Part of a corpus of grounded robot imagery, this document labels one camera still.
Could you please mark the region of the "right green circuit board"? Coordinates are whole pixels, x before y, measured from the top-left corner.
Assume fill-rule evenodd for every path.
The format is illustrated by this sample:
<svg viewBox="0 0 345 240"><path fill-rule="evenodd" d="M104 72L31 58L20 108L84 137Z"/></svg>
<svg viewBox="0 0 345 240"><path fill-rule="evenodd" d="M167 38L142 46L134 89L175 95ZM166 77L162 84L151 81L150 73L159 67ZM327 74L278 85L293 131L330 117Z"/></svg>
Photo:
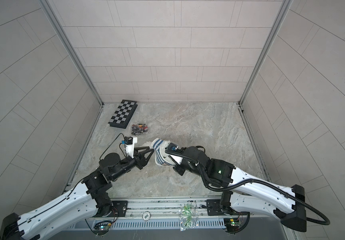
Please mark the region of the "right green circuit board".
<svg viewBox="0 0 345 240"><path fill-rule="evenodd" d="M223 219L223 222L227 233L237 233L239 231L239 219Z"/></svg>

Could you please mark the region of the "blue white striped shirt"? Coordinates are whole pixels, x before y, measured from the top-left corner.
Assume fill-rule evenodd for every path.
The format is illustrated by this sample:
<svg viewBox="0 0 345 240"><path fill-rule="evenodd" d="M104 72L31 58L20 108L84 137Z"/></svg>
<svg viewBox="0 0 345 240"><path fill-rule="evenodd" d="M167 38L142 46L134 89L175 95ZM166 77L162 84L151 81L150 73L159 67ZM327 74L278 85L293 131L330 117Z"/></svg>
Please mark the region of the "blue white striped shirt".
<svg viewBox="0 0 345 240"><path fill-rule="evenodd" d="M165 141L156 138L152 143L151 147L155 152L155 163L158 166L175 166L176 164L167 156L165 153L166 147L170 144L170 141Z"/></svg>

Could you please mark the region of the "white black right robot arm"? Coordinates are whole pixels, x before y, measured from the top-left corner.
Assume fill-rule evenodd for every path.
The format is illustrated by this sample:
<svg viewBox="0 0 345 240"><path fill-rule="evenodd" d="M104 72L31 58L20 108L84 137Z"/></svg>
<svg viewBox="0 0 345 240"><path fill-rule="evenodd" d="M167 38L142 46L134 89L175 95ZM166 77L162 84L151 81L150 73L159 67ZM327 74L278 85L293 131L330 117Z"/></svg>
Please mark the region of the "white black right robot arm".
<svg viewBox="0 0 345 240"><path fill-rule="evenodd" d="M292 230L306 232L304 188L284 187L254 177L231 163L209 158L198 147L179 148L170 144L165 153L176 164L174 170L183 175L199 175L205 187L221 192L220 210L226 215L259 213L272 216Z"/></svg>

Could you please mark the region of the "aluminium corner post right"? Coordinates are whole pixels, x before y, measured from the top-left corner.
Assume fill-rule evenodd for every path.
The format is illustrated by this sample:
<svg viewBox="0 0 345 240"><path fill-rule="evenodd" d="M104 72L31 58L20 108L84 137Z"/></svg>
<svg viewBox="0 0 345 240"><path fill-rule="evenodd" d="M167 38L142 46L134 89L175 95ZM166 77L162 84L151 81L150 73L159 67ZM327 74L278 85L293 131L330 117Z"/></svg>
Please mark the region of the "aluminium corner post right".
<svg viewBox="0 0 345 240"><path fill-rule="evenodd" d="M262 48L262 51L259 55L259 58L253 68L253 71L251 73L251 76L249 78L249 81L247 82L246 88L242 94L241 100L239 101L239 105L242 107L243 104L246 101L247 95L250 92L252 85L259 73L260 68L262 67L265 58L268 55L268 52L274 42L275 37L277 36L279 29L281 27L282 22L285 19L286 14L288 13L290 6L292 4L292 0L284 0L280 6L279 12L275 18L275 21L273 23L273 26L269 32L269 35L264 43L264 46Z"/></svg>

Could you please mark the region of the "aluminium corner post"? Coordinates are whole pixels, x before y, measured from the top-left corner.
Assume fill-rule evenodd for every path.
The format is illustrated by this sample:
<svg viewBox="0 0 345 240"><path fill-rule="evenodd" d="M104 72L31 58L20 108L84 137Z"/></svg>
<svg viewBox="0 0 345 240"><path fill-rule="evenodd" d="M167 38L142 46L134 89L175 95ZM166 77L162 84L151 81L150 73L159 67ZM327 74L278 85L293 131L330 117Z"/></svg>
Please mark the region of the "aluminium corner post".
<svg viewBox="0 0 345 240"><path fill-rule="evenodd" d="M292 4L292 0L284 0L280 6L279 12L275 18L275 21L273 23L273 26L269 32L269 35L264 43L264 46L262 48L262 51L259 55L259 58L253 68L253 71L251 73L251 76L249 78L249 81L247 82L246 88L242 94L241 100L239 101L239 105L242 107L243 104L246 101L247 95L250 92L252 85L259 73L260 68L262 67L265 58L268 55L268 52L274 42L275 37L277 36L279 29L281 27L282 22L285 19L286 14L288 13L290 6Z"/></svg>
<svg viewBox="0 0 345 240"><path fill-rule="evenodd" d="M53 29L55 30L56 34L58 35L61 43L63 44L64 48L66 49L68 55L71 58L71 61L74 63L76 69L78 70L79 74L83 78L83 80L86 82L92 93L94 94L95 98L97 99L98 103L101 107L104 106L103 101L101 100L96 88L94 87L90 77L88 76L84 66L82 65L82 62L78 55L76 54L75 49L71 45L71 42L69 41L68 37L66 36L66 33L64 29L62 28L59 20L57 19L53 9L51 8L49 1L46 0L38 0L39 5L41 6L42 10L44 11L44 14L46 15L47 19L49 20L50 24L52 25Z"/></svg>

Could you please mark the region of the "clear bag of toy bricks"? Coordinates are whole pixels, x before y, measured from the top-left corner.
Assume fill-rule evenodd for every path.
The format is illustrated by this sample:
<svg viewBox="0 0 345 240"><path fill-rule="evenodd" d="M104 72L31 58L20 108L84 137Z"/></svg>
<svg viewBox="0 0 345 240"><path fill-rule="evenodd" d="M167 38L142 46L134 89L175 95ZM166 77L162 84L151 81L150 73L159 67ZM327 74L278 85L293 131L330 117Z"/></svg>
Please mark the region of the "clear bag of toy bricks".
<svg viewBox="0 0 345 240"><path fill-rule="evenodd" d="M147 132L148 132L147 124L133 124L131 126L131 134L134 136L145 134Z"/></svg>

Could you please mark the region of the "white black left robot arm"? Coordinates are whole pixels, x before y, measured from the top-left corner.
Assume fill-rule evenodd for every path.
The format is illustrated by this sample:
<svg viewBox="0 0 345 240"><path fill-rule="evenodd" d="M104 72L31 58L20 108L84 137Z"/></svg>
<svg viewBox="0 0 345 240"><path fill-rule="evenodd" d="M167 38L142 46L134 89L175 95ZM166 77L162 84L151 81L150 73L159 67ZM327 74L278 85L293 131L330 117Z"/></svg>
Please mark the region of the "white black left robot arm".
<svg viewBox="0 0 345 240"><path fill-rule="evenodd" d="M107 190L112 182L134 167L144 168L154 150L135 148L133 155L121 159L110 153L99 161L99 167L84 177L72 190L47 204L18 215L5 217L0 228L1 240L48 240L67 227L92 217L105 217L112 212L113 203Z"/></svg>

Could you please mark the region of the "white teddy bear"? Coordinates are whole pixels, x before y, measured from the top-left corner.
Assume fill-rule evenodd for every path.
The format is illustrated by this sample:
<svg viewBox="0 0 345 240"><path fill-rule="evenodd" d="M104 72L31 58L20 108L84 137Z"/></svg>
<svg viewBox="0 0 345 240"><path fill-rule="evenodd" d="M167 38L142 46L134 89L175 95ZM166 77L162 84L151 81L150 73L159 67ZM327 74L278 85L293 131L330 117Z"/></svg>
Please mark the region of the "white teddy bear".
<svg viewBox="0 0 345 240"><path fill-rule="evenodd" d="M165 141L159 138L156 138L152 142L145 142L140 148L141 150L137 150L134 153L134 158L139 155L140 152L147 151L149 149L154 149L152 154L152 158L155 161L157 166L163 167L170 167L175 166L175 160L165 152L166 148L171 144L171 141Z"/></svg>

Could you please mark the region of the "green circuit board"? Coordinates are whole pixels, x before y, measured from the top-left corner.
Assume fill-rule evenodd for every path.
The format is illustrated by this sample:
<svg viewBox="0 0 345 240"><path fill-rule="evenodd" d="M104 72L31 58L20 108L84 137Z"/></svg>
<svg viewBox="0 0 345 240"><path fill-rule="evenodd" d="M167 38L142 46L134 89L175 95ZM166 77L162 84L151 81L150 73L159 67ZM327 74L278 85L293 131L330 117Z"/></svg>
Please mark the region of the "green circuit board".
<svg viewBox="0 0 345 240"><path fill-rule="evenodd" d="M96 223L93 229L102 234L106 234L110 230L112 224L113 224L112 221L102 221L102 222Z"/></svg>
<svg viewBox="0 0 345 240"><path fill-rule="evenodd" d="M223 222L227 233L237 233L239 231L239 219L223 219Z"/></svg>

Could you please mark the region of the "folded black white chessboard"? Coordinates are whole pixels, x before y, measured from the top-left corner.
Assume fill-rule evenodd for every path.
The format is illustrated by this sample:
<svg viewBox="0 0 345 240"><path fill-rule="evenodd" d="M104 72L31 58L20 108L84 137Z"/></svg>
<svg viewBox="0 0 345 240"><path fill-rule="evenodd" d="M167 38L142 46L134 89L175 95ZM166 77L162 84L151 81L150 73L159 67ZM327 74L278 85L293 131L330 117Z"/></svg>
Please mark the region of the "folded black white chessboard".
<svg viewBox="0 0 345 240"><path fill-rule="evenodd" d="M136 101L122 100L108 124L114 128L126 129L136 108Z"/></svg>

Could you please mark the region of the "left green circuit board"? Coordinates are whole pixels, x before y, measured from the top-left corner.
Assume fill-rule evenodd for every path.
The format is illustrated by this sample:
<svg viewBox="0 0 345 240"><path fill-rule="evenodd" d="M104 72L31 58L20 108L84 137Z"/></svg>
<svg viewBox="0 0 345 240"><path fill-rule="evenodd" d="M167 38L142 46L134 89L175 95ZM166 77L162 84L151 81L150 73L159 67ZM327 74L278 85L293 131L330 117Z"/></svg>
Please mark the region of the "left green circuit board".
<svg viewBox="0 0 345 240"><path fill-rule="evenodd" d="M113 224L112 221L102 221L102 222L96 223L93 229L102 234L106 234L110 230L112 224Z"/></svg>

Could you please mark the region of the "clear bag of green parts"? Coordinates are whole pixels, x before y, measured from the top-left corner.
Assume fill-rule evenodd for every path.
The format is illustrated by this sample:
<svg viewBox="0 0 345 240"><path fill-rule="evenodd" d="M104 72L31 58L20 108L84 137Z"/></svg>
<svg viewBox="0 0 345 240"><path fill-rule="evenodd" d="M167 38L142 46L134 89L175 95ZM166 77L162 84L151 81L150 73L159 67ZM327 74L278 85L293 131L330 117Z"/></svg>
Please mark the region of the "clear bag of green parts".
<svg viewBox="0 0 345 240"><path fill-rule="evenodd" d="M181 231L194 229L199 226L197 205L194 202L183 205L179 209L179 227Z"/></svg>

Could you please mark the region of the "aluminium corner post left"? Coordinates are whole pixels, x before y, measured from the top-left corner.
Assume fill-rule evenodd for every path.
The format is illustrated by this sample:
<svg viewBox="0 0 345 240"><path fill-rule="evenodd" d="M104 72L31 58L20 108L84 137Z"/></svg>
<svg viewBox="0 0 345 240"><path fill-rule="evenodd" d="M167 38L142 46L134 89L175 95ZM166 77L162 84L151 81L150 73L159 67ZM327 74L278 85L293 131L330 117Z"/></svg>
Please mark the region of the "aluminium corner post left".
<svg viewBox="0 0 345 240"><path fill-rule="evenodd" d="M66 33L64 29L62 28L59 20L57 19L53 9L51 8L49 1L46 0L38 0L39 5L41 6L42 10L44 11L44 14L46 15L47 19L49 20L50 24L52 25L53 29L55 30L56 34L58 35L61 43L63 44L64 48L66 49L68 55L71 58L71 61L74 63L76 69L78 70L79 74L83 78L83 80L86 82L92 93L94 94L95 98L97 99L98 103L101 107L104 106L103 101L101 100L96 88L94 87L90 77L88 76L84 66L82 65L82 62L78 55L76 54L75 49L71 45L71 42L69 41L68 37L66 36Z"/></svg>

